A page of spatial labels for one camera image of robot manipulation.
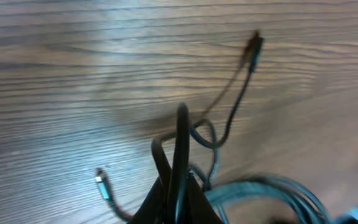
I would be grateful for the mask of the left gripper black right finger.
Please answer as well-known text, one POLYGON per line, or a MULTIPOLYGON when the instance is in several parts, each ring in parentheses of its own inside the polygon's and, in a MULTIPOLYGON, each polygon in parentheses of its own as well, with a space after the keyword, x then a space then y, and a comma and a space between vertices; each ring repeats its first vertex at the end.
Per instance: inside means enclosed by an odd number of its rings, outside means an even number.
POLYGON ((186 194, 191 224, 223 224, 192 173, 187 176, 186 194))

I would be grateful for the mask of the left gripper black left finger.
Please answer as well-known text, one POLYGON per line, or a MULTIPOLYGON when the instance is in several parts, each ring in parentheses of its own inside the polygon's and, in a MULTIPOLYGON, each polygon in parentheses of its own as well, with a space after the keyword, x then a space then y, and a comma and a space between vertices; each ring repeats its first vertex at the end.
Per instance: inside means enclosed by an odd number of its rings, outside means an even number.
POLYGON ((165 197, 162 181, 158 177, 144 202, 128 224, 163 224, 165 197))

